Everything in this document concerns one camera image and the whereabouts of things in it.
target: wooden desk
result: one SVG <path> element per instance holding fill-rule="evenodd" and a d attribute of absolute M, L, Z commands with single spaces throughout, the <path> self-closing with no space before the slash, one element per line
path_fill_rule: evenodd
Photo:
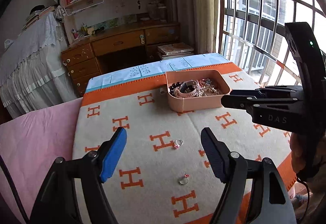
<path fill-rule="evenodd" d="M 111 72 L 108 68 L 107 54 L 110 54 L 112 63 L 123 61 L 117 51 L 140 47 L 145 49 L 145 62 L 159 60 L 157 46 L 176 43 L 180 40 L 179 23 L 161 23 L 147 21 L 126 24 L 105 30 L 97 35 L 87 37 L 73 43 L 61 53 L 64 63 L 67 64 L 69 74 L 80 95 L 83 95 L 89 79 Z M 129 59 L 137 63 L 137 55 L 128 54 Z"/>

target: orange border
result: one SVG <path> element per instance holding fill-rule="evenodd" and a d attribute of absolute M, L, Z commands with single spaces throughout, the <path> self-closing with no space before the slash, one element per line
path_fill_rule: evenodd
<path fill-rule="evenodd" d="M 242 71 L 241 68 L 239 68 L 232 62 L 186 69 L 186 70 L 200 70 L 200 69 L 215 69 L 219 71 L 220 74 Z M 157 89 L 163 86 L 164 84 L 166 84 L 165 74 L 161 74 L 157 76 L 138 79 L 135 81 L 129 81 L 126 83 L 118 84 L 111 87 L 106 87 L 103 89 L 97 89 L 92 92 L 88 92 L 84 94 L 83 100 L 81 102 L 81 107 L 106 101 L 113 98 L 144 92 L 151 89 Z"/>
<path fill-rule="evenodd" d="M 291 153 L 278 166 L 278 172 L 283 179 L 286 189 L 289 191 L 297 179 L 295 172 L 292 170 Z M 250 200 L 250 193 L 246 194 L 242 199 L 236 224 L 242 224 L 245 222 L 249 200 Z M 209 214 L 207 216 L 201 217 L 197 220 L 187 222 L 185 224 L 209 224 L 212 216 L 213 214 Z"/>

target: blue gripper pad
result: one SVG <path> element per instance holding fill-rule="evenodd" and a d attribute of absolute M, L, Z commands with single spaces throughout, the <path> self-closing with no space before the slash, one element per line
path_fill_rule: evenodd
<path fill-rule="evenodd" d="M 229 153 L 225 143 L 218 141 L 209 127 L 202 130 L 200 140 L 216 178 L 222 183 L 229 179 Z"/>
<path fill-rule="evenodd" d="M 102 183 L 105 183 L 108 178 L 111 178 L 115 167 L 118 164 L 118 161 L 123 152 L 124 146 L 127 142 L 127 132 L 123 128 L 120 133 L 116 137 L 115 141 L 112 143 L 108 153 L 105 155 L 102 162 L 102 171 L 100 174 L 100 178 Z"/>

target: pink cloth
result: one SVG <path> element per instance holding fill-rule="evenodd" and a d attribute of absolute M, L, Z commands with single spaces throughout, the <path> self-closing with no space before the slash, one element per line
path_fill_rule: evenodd
<path fill-rule="evenodd" d="M 30 216 L 36 196 L 54 159 L 72 158 L 82 98 L 29 112 L 0 125 L 0 154 Z M 9 184 L 0 169 L 0 193 L 24 223 Z"/>

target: building outside window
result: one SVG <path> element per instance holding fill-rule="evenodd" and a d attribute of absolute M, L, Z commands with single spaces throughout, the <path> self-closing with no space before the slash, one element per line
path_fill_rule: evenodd
<path fill-rule="evenodd" d="M 220 53 L 262 86 L 301 84 L 284 37 L 285 23 L 309 23 L 320 49 L 326 52 L 326 18 L 316 0 L 222 0 L 222 4 Z"/>

